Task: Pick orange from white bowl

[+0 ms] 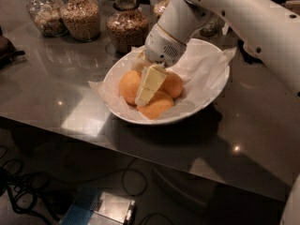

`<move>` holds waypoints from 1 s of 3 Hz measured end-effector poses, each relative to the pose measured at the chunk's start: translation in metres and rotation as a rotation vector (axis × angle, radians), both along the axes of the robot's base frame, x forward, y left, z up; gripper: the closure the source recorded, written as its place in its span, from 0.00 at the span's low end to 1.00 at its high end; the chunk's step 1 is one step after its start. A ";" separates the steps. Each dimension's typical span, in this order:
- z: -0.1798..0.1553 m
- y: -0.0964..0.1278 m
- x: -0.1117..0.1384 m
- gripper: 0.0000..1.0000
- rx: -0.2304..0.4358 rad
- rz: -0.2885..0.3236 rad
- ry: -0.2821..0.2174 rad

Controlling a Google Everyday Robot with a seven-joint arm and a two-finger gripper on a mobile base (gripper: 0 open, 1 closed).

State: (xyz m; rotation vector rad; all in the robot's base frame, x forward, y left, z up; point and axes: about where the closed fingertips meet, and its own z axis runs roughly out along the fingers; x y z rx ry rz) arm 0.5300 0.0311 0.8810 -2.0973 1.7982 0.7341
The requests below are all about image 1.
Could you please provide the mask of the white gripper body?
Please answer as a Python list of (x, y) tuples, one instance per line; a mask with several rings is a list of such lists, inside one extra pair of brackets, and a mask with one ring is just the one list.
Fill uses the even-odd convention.
[(175, 65), (186, 49), (186, 44), (170, 37), (157, 23), (144, 43), (145, 57), (153, 63), (163, 63), (166, 68)]

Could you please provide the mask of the yellow soft gripper finger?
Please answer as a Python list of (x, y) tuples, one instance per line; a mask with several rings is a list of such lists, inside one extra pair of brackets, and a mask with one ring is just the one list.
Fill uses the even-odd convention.
[(142, 71), (141, 84), (139, 86), (135, 103), (144, 107), (155, 95), (167, 77), (167, 72), (161, 64), (145, 67)]

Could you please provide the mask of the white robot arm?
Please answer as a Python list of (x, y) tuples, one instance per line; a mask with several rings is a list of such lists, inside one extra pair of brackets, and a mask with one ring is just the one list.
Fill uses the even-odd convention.
[(204, 161), (224, 179), (206, 211), (211, 225), (300, 225), (300, 26), (271, 0), (172, 0), (145, 42), (152, 61), (174, 63), (209, 14), (218, 15), (260, 59), (233, 65), (219, 139)]

